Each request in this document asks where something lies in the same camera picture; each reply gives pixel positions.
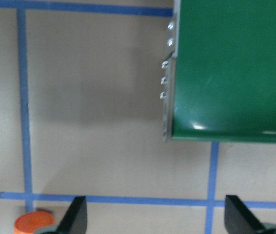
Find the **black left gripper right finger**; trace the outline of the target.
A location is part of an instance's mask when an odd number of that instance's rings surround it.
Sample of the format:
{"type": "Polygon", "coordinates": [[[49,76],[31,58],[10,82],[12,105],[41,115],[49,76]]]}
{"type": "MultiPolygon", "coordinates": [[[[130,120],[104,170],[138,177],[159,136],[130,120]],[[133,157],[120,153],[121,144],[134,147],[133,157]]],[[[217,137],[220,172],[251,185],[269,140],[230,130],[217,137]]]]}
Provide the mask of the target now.
{"type": "Polygon", "coordinates": [[[229,234],[262,234],[264,225],[237,195],[226,195],[224,225],[229,234]]]}

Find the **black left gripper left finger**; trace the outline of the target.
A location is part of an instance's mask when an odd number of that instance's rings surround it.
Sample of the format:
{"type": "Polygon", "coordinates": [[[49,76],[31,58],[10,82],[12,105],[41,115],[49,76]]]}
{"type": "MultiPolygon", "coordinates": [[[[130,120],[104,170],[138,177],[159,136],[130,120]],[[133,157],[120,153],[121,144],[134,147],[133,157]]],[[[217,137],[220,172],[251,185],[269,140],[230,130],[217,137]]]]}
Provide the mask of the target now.
{"type": "Polygon", "coordinates": [[[85,234],[87,231],[86,196],[76,196],[56,229],[57,234],[85,234]]]}

